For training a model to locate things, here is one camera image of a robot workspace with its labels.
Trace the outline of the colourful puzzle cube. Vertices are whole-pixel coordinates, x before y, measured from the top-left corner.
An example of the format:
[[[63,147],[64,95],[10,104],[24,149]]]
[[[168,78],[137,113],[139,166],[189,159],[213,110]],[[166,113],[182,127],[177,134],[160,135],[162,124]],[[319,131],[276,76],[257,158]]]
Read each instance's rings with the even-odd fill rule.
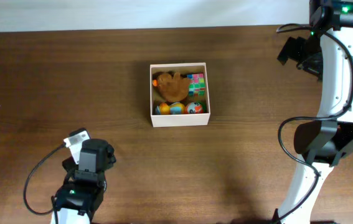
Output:
[[[204,96],[206,91],[205,76],[203,73],[188,74],[190,81],[188,96]]]

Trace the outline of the red ball toy with eye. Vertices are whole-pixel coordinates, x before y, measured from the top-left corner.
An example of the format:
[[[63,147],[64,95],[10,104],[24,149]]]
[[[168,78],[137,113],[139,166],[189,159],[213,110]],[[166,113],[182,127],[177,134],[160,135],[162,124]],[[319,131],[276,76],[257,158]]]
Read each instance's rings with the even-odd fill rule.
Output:
[[[199,102],[188,103],[185,107],[185,114],[201,114],[204,112],[204,107]]]

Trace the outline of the orange blue duck toy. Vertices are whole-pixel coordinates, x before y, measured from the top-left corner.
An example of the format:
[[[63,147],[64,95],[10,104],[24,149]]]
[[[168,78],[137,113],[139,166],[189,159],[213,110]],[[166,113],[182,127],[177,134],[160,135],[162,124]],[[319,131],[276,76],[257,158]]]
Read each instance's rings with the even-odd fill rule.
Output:
[[[180,102],[175,102],[171,105],[167,103],[161,103],[155,110],[155,115],[172,115],[172,114],[184,114],[185,106]]]

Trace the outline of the brown plush toy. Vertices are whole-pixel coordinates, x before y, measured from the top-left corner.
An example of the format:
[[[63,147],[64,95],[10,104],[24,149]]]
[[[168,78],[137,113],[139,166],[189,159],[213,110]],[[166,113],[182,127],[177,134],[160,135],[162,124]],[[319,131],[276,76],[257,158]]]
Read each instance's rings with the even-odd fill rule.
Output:
[[[191,81],[182,77],[179,72],[161,72],[153,81],[152,85],[159,94],[170,103],[176,103],[187,98]]]

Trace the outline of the green round plastic toy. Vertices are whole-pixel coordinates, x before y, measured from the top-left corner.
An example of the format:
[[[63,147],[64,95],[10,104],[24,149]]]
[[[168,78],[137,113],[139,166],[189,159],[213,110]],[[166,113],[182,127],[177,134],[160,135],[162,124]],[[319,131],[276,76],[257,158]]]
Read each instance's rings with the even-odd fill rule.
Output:
[[[207,103],[203,102],[202,103],[202,107],[203,107],[203,113],[207,113],[208,110],[207,110]]]

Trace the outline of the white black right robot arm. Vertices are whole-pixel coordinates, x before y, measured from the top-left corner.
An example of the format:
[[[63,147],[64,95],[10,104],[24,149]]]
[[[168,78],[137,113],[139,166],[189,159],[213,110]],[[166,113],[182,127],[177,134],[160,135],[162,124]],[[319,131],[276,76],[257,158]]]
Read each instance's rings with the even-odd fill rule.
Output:
[[[293,60],[297,69],[316,76],[322,82],[321,103],[315,117],[297,117],[289,153],[296,170],[273,223],[309,223],[325,179],[353,153],[353,2],[311,1],[308,25],[285,24],[277,33],[297,30],[310,35],[289,38],[278,61]]]

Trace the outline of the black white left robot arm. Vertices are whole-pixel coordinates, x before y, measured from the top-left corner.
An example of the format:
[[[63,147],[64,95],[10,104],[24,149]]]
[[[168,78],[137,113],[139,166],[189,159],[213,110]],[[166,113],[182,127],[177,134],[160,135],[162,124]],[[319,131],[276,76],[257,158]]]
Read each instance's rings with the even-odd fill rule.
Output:
[[[82,142],[79,164],[67,172],[63,185],[51,198],[51,223],[92,223],[107,189],[105,171],[116,162],[114,151],[106,140]]]

